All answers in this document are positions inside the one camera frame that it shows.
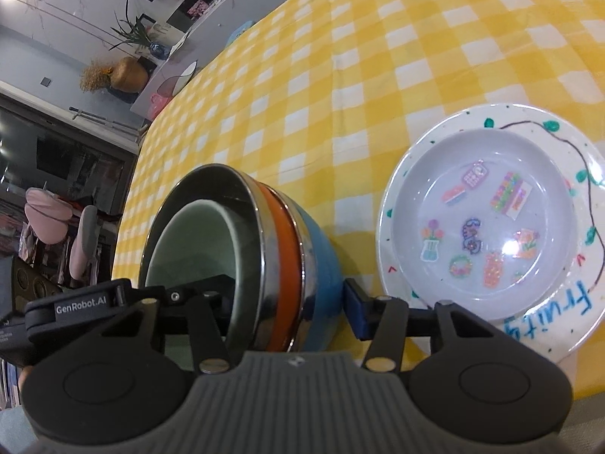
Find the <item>person's left hand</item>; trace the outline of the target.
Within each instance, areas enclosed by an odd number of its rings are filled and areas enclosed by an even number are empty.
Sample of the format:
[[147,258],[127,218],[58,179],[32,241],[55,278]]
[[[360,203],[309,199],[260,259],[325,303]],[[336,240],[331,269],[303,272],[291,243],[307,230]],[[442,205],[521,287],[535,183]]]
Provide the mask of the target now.
[[20,376],[19,376],[19,390],[23,389],[23,385],[25,384],[25,381],[27,380],[27,378],[30,375],[30,373],[32,372],[32,370],[33,370],[32,366],[23,367],[22,371],[20,372]]

